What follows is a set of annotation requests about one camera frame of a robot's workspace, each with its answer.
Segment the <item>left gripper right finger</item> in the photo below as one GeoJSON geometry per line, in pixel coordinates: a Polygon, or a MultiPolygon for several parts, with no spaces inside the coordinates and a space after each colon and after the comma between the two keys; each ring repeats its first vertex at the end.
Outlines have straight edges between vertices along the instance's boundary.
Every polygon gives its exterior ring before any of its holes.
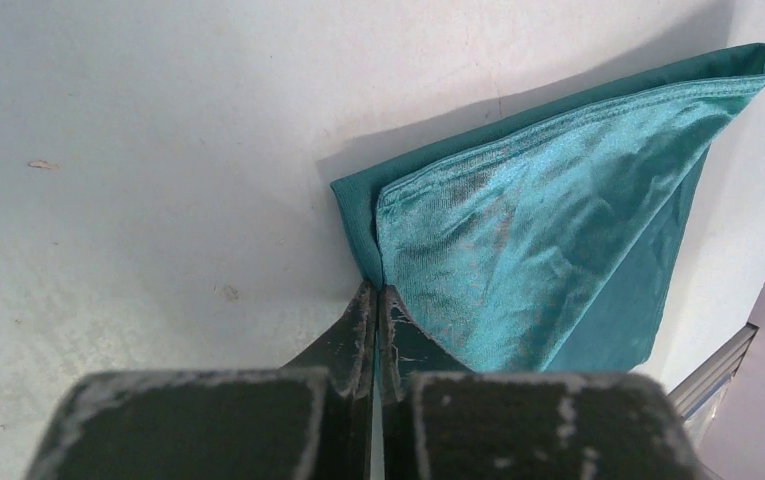
{"type": "Polygon", "coordinates": [[[675,411],[630,373],[479,374],[379,294],[389,479],[701,479],[675,411]]]}

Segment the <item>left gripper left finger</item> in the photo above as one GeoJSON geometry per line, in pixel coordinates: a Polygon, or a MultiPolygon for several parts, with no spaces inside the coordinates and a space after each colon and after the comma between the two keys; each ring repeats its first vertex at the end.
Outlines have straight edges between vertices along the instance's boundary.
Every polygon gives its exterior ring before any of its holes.
{"type": "Polygon", "coordinates": [[[275,369],[105,371],[55,410],[30,479],[365,479],[377,292],[275,369]]]}

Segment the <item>teal cloth napkin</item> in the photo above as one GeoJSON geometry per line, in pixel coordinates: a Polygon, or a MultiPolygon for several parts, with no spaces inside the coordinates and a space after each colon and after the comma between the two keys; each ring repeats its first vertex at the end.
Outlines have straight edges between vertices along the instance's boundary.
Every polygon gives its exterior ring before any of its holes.
{"type": "Polygon", "coordinates": [[[765,43],[615,80],[332,185],[362,276],[476,372],[651,355],[706,156],[765,88],[765,43]]]}

